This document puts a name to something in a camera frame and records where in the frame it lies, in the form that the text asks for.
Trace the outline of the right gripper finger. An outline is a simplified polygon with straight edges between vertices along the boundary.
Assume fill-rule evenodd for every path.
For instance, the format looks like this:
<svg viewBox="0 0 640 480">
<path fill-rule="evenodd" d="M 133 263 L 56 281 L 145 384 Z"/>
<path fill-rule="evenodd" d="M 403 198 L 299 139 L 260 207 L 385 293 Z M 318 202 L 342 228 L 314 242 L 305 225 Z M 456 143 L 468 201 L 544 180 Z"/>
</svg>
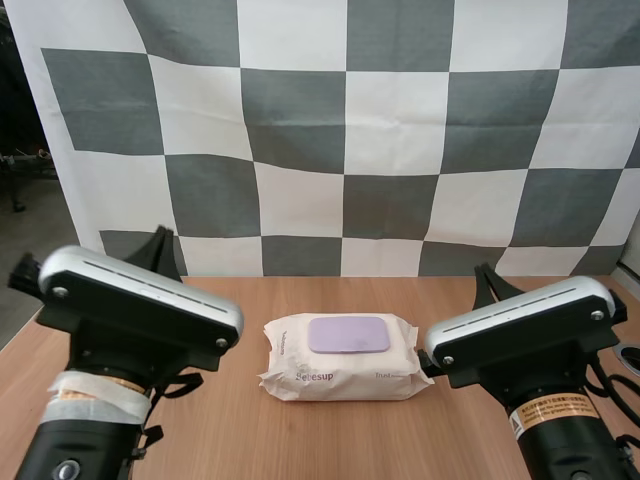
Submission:
<svg viewBox="0 0 640 480">
<path fill-rule="evenodd" d="M 472 309 L 478 310 L 486 305 L 486 278 L 481 265 L 474 267 L 474 275 L 476 290 Z"/>
<path fill-rule="evenodd" d="M 521 290 L 500 277 L 489 264 L 482 265 L 482 305 L 519 296 Z"/>
</svg>

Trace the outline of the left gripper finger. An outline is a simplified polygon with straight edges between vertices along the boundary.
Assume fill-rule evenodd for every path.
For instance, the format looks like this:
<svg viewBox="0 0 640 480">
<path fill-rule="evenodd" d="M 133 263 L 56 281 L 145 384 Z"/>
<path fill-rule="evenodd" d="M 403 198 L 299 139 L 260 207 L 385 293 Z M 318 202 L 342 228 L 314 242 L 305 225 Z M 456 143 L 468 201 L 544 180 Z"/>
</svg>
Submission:
<svg viewBox="0 0 640 480">
<path fill-rule="evenodd" d="M 128 264 L 149 270 L 154 273 L 161 273 L 161 256 L 164 250 L 166 228 L 158 226 L 151 237 L 124 261 Z"/>
<path fill-rule="evenodd" d="M 181 275 L 174 250 L 174 232 L 165 227 L 158 227 L 155 234 L 158 237 L 158 246 L 155 252 L 154 271 L 166 278 L 180 282 Z"/>
</svg>

